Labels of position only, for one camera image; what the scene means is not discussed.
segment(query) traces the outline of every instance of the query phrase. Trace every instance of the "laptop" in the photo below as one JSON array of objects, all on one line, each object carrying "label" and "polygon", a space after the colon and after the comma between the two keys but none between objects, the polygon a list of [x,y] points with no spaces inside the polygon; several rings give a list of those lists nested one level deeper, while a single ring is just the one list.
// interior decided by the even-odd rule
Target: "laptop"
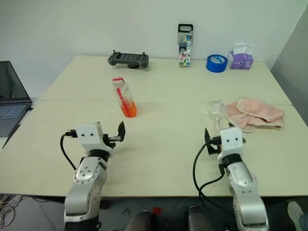
[{"label": "laptop", "polygon": [[0,61],[0,137],[9,136],[32,101],[10,61]]}]

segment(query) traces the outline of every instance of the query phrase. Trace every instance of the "gray game controller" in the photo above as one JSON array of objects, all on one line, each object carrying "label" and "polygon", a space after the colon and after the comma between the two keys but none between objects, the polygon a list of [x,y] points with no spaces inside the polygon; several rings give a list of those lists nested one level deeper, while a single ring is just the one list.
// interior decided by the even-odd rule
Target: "gray game controller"
[{"label": "gray game controller", "polygon": [[142,68],[148,67],[149,56],[144,52],[142,54],[125,54],[121,52],[113,52],[108,58],[108,63],[111,66],[116,64],[127,64],[129,68],[135,69],[141,66]]}]

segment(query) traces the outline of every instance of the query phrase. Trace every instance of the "painter's tape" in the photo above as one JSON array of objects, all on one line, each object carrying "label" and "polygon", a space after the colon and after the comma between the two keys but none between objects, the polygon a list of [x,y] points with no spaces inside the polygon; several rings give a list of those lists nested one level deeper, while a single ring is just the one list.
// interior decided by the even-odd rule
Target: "painter's tape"
[{"label": "painter's tape", "polygon": [[206,61],[206,68],[211,72],[223,72],[226,70],[228,59],[220,54],[212,54],[208,56]]}]

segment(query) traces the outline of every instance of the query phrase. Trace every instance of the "tissue box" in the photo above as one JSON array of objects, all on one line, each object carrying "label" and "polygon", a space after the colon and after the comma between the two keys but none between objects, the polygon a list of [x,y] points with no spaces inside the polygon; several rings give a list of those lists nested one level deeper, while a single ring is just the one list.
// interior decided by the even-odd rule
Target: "tissue box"
[{"label": "tissue box", "polygon": [[252,55],[244,53],[233,54],[233,51],[230,51],[228,60],[230,69],[249,70],[252,63],[254,62]]}]

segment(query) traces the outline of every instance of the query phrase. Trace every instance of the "towel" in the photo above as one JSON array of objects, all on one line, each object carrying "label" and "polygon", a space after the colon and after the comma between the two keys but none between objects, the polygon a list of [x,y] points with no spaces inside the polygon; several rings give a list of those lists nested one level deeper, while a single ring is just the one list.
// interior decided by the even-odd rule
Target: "towel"
[{"label": "towel", "polygon": [[282,129],[285,111],[269,106],[263,101],[241,98],[225,106],[227,119],[243,132],[254,132],[255,126]]}]

